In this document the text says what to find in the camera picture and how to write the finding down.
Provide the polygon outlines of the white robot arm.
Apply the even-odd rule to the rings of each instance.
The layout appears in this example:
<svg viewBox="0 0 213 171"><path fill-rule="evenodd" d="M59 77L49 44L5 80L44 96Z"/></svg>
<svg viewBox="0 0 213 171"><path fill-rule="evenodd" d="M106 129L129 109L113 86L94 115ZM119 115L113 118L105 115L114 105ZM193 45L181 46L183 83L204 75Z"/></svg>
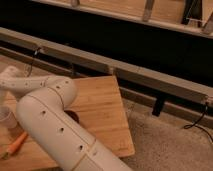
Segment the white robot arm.
<svg viewBox="0 0 213 171"><path fill-rule="evenodd" d="M133 171L65 113L77 97L71 78L24 77L9 66L0 73L0 90L14 95L20 125L64 171Z"/></svg>

